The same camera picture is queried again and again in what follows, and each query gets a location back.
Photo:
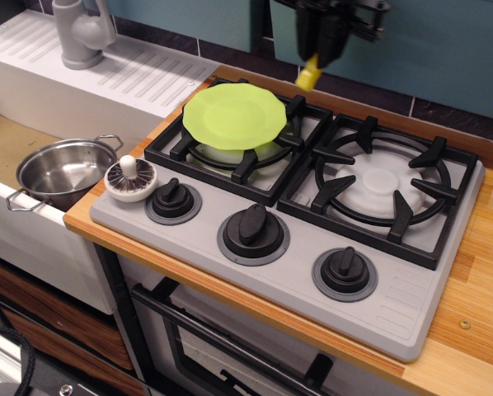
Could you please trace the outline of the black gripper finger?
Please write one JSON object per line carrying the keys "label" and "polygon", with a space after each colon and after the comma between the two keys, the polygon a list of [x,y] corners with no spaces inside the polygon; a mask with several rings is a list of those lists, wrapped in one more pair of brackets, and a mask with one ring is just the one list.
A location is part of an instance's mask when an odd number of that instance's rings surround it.
{"label": "black gripper finger", "polygon": [[323,9],[313,6],[296,7],[298,55],[309,60],[317,52],[318,34]]}
{"label": "black gripper finger", "polygon": [[341,56],[349,33],[349,23],[342,16],[328,14],[322,17],[317,38],[317,67],[319,69],[324,69]]}

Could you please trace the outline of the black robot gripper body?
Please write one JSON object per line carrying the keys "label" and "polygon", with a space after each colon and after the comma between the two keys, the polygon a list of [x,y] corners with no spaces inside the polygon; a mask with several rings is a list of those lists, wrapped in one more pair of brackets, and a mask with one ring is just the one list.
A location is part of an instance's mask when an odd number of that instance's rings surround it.
{"label": "black robot gripper body", "polygon": [[379,40],[383,35],[383,18],[390,11],[387,1],[278,1],[296,11],[297,6],[317,6],[328,14],[342,16],[349,23],[350,35],[367,41]]}

